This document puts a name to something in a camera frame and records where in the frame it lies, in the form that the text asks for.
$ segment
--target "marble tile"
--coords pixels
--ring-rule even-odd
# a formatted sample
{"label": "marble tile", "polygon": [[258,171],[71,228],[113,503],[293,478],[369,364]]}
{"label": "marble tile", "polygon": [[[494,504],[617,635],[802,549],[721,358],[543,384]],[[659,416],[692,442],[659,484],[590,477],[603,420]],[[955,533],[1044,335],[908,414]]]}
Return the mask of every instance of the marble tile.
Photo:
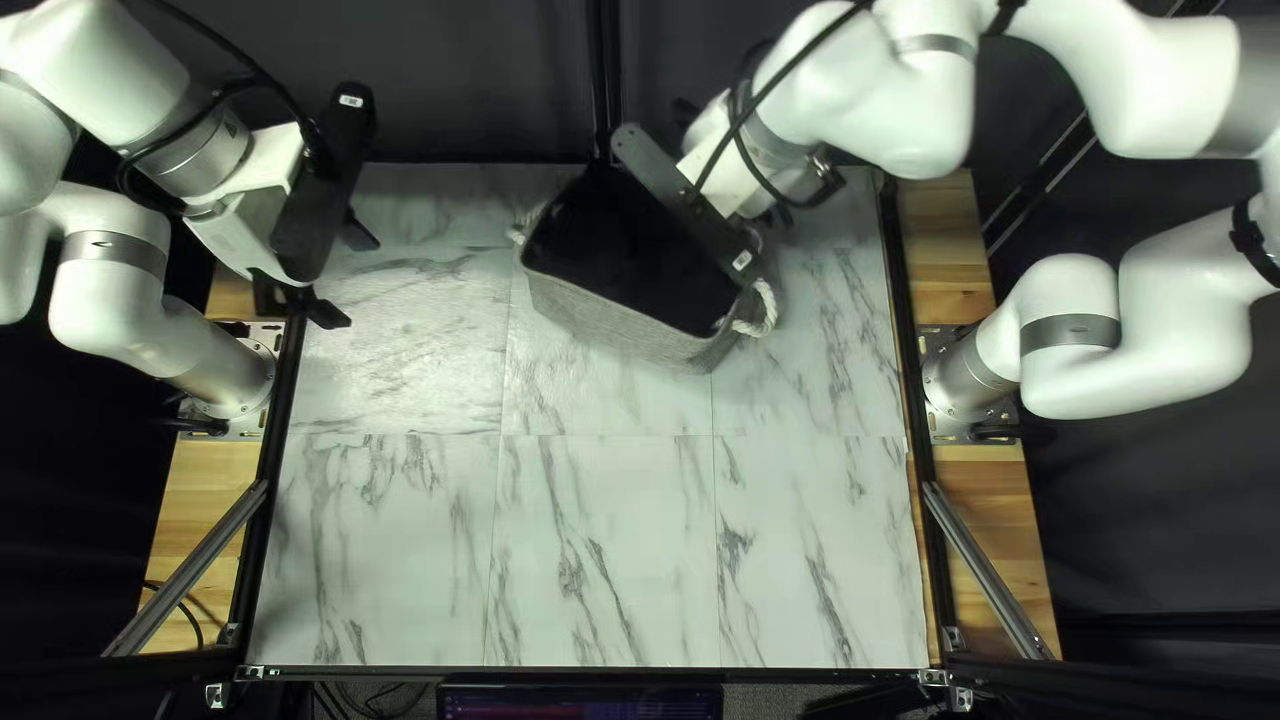
{"label": "marble tile", "polygon": [[808,242],[771,242],[778,325],[739,342],[713,372],[714,432],[901,436],[882,247]]}
{"label": "marble tile", "polygon": [[365,165],[352,197],[356,217],[388,247],[511,247],[507,229],[554,197],[580,165]]}
{"label": "marble tile", "polygon": [[479,665],[497,437],[293,436],[248,657]]}
{"label": "marble tile", "polygon": [[504,434],[710,434],[709,377],[576,340],[534,310],[520,269],[508,328]]}
{"label": "marble tile", "polygon": [[879,208],[870,168],[838,169],[845,176],[845,187],[817,208],[792,210],[795,227],[781,232],[771,231],[768,233],[771,242],[804,249],[879,250]]}
{"label": "marble tile", "polygon": [[923,667],[902,441],[719,438],[714,452],[723,665]]}
{"label": "marble tile", "polygon": [[316,283],[352,327],[307,331],[293,433],[498,433],[512,251],[335,250]]}
{"label": "marble tile", "polygon": [[710,445],[504,437],[485,664],[717,665]]}

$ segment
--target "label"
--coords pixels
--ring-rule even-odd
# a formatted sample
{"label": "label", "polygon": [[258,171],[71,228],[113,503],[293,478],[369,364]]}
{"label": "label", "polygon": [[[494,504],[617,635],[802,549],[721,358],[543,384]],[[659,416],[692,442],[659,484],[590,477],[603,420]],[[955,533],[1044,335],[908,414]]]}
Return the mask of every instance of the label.
{"label": "label", "polygon": [[737,254],[737,258],[733,258],[733,269],[741,273],[742,268],[750,265],[754,259],[755,256],[749,250],[744,250]]}

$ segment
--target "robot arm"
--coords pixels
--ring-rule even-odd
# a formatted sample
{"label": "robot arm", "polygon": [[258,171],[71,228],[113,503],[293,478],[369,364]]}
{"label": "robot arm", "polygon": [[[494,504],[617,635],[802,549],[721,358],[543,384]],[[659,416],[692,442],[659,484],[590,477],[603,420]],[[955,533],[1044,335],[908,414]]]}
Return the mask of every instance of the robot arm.
{"label": "robot arm", "polygon": [[306,284],[280,269],[268,242],[300,168],[297,126],[250,133],[227,108],[195,123],[210,101],[113,0],[49,0],[0,18],[0,324],[29,311],[46,241],[61,237],[52,334],[233,418],[266,401],[270,370],[164,295],[169,218],[59,182],[81,127],[125,158],[173,136],[137,167],[187,202],[183,219],[197,237],[242,274],[259,268]]}
{"label": "robot arm", "polygon": [[[749,81],[751,92],[851,5],[801,13]],[[879,0],[759,104],[741,131],[750,156],[783,191],[813,184],[809,159],[823,142],[899,177],[954,170],[972,129],[978,36],[996,14],[997,0]],[[1151,18],[1123,0],[1030,0],[1007,35],[1062,64],[1107,150],[1251,158],[1263,193],[1134,247],[1119,278],[1078,255],[1037,264],[975,332],[927,364],[933,409],[978,421],[1021,382],[1039,415],[1097,418],[1230,384],[1249,360],[1248,307],[1276,291],[1257,268],[1280,258],[1280,36],[1228,18]],[[730,126],[724,102],[713,101],[685,137],[678,167],[691,181]],[[772,202],[735,152],[719,158],[704,195],[724,215],[751,217]],[[1261,259],[1233,245],[1233,231],[1239,237],[1251,222],[1265,238]]]}
{"label": "robot arm", "polygon": [[216,418],[266,402],[266,363],[191,305],[164,295],[166,217],[69,182],[27,215],[63,236],[49,302],[49,328],[59,342],[164,379]]}
{"label": "robot arm", "polygon": [[[129,158],[212,101],[114,0],[47,0],[0,22],[0,215],[52,191],[76,140],[69,128]],[[306,286],[282,269],[269,238],[302,150],[296,123],[251,133],[223,105],[137,169],[187,204],[183,222],[233,270]]]}

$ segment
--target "cable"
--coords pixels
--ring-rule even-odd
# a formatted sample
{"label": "cable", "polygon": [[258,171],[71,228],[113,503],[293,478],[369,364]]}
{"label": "cable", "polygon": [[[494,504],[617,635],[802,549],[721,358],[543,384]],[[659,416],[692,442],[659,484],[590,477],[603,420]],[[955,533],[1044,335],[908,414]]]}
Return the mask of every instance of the cable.
{"label": "cable", "polygon": [[410,710],[413,710],[417,706],[417,702],[422,700],[422,696],[426,694],[429,684],[424,683],[421,689],[419,689],[417,694],[413,696],[413,700],[408,701],[403,707],[390,712],[374,707],[372,702],[380,697],[385,697],[403,688],[406,684],[407,683],[390,683],[389,685],[381,688],[376,693],[369,696],[367,698],[365,698],[365,702],[362,703],[365,707],[364,710],[361,710],[360,705],[356,705],[356,701],[351,697],[351,694],[347,692],[347,688],[342,683],[334,683],[334,687],[338,689],[338,697],[342,698],[343,703],[347,707],[358,712],[362,717],[369,717],[369,720],[394,720],[396,717],[406,715]]}
{"label": "cable", "polygon": [[178,430],[179,433],[207,433],[209,437],[223,437],[227,434],[227,420],[210,418],[197,420],[195,418],[156,418],[155,424],[161,428]]}
{"label": "cable", "polygon": [[120,165],[115,168],[115,187],[120,191],[120,195],[128,197],[129,200],[142,205],[148,210],[155,210],[164,214],[175,214],[186,206],[186,204],[178,199],[157,200],[147,197],[140,193],[133,187],[132,173],[138,163],[146,160],[148,156],[155,154],[161,147],[169,145],[174,140],[187,135],[195,129],[200,123],[205,122],[209,115],[212,115],[223,106],[224,102],[232,97],[243,95],[252,90],[257,90],[262,86],[259,81],[253,78],[238,78],[228,82],[227,85],[219,87],[214,91],[214,101],[205,106],[201,111],[192,115],[189,120],[183,123],[178,129],[170,132],[169,135],[141,147],[137,152],[133,152],[128,158],[120,160]]}
{"label": "cable", "polygon": [[351,720],[351,715],[347,715],[347,711],[342,708],[342,703],[338,702],[338,698],[333,697],[333,691],[329,689],[328,684],[325,684],[325,683],[314,683],[311,687],[312,687],[312,691],[315,691],[316,688],[319,688],[320,692],[324,693],[329,698],[329,702],[325,702],[324,698],[320,698],[321,705],[325,706],[325,712],[328,712],[332,717],[339,717],[340,716],[342,720]]}
{"label": "cable", "polygon": [[694,183],[692,192],[689,193],[690,202],[701,196],[703,186],[707,184],[707,178],[710,177],[712,170],[716,168],[716,163],[719,161],[721,155],[724,154],[724,149],[733,141],[737,136],[737,131],[741,129],[746,119],[755,113],[755,109],[759,108],[760,102],[763,102],[765,97],[768,97],[769,92],[773,92],[773,88],[777,87],[778,83],[781,83],[782,79],[796,68],[796,65],[813,54],[813,51],[822,45],[824,40],[831,37],[833,32],[851,20],[854,15],[870,6],[873,1],[874,0],[854,0],[852,8],[845,10],[838,18],[831,20],[827,27],[822,28],[818,35],[813,36],[813,40],[806,42],[794,58],[787,60],[787,63],[778,69],[778,72],[773,73],[773,77],[769,78],[769,82],[764,83],[764,87],[762,87],[759,92],[748,99],[746,104],[742,105],[742,113],[737,117],[737,119],[730,123],[728,131],[724,132],[724,137],[722,137],[716,145],[716,149],[712,150],[710,158],[707,159],[707,164],[703,165],[703,172],[698,176],[698,182]]}
{"label": "cable", "polygon": [[256,77],[265,87],[270,88],[271,92],[279,96],[280,101],[284,102],[284,106],[289,110],[289,114],[293,115],[293,119],[298,122],[298,131],[302,133],[302,143],[311,154],[311,161],[316,165],[316,170],[321,174],[328,172],[328,169],[330,168],[329,152],[328,152],[328,146],[320,137],[320,131],[315,127],[315,123],[311,122],[311,118],[307,117],[306,111],[302,110],[302,106],[298,105],[298,101],[293,99],[293,95],[289,94],[288,88],[285,88],[284,85],[280,83],[280,81],[275,79],[275,77],[273,77],[271,73],[266,72],[266,68],[257,64],[257,60],[251,58],[248,53],[244,53],[243,50],[237,47],[234,42],[228,40],[216,29],[209,27],[207,24],[197,19],[195,15],[187,13],[186,10],[175,8],[174,5],[166,3],[165,0],[145,0],[145,1],[152,8],[160,10],[161,13],[165,13],[169,17],[180,20],[182,23],[186,23],[192,29],[204,35],[206,38],[209,38],[214,45],[220,47],[228,55],[236,58],[236,60],[238,60],[251,73],[253,73],[253,77]]}
{"label": "cable", "polygon": [[160,706],[156,707],[156,714],[152,716],[152,720],[166,720],[169,714],[173,712],[173,701],[177,697],[177,691],[165,691],[164,697],[160,698]]}
{"label": "cable", "polygon": [[[739,100],[737,87],[735,86],[730,88],[728,99],[726,100],[726,109],[728,111],[728,119],[731,123],[737,122],[737,115],[735,110],[735,108],[737,106],[737,100]],[[823,187],[818,192],[814,192],[812,196],[804,200],[794,200],[787,195],[785,195],[781,190],[778,190],[777,186],[769,182],[769,178],[764,177],[764,173],[760,172],[760,168],[755,164],[755,160],[751,159],[751,154],[746,151],[746,142],[742,141],[741,128],[733,131],[733,145],[737,146],[737,154],[739,156],[742,158],[742,164],[746,165],[746,170],[751,173],[751,177],[755,178],[755,182],[760,187],[763,187],[765,192],[773,196],[773,199],[778,201],[780,205],[786,205],[788,208],[799,208],[801,210],[817,208],[818,205],[826,202],[827,199],[829,199],[836,190],[844,186],[844,182],[835,182],[835,183],[823,182]]]}
{"label": "cable", "polygon": [[[160,583],[155,580],[142,580],[142,587],[151,592],[160,592]],[[200,629],[200,620],[191,612],[183,602],[178,602],[178,610],[187,616],[187,621],[191,623],[191,629],[196,630],[196,650],[205,650],[205,633]]]}

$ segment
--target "black curtain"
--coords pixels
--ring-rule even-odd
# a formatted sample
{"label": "black curtain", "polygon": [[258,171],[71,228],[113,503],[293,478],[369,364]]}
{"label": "black curtain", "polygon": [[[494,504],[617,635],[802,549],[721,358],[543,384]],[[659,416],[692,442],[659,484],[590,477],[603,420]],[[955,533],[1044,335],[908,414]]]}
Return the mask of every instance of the black curtain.
{"label": "black curtain", "polygon": [[[114,163],[83,140],[64,177],[109,187]],[[31,313],[0,325],[0,626],[9,657],[32,661],[96,656],[133,616],[174,442],[152,423],[172,388],[50,334],[59,250]],[[175,224],[169,292],[204,307],[211,266]]]}

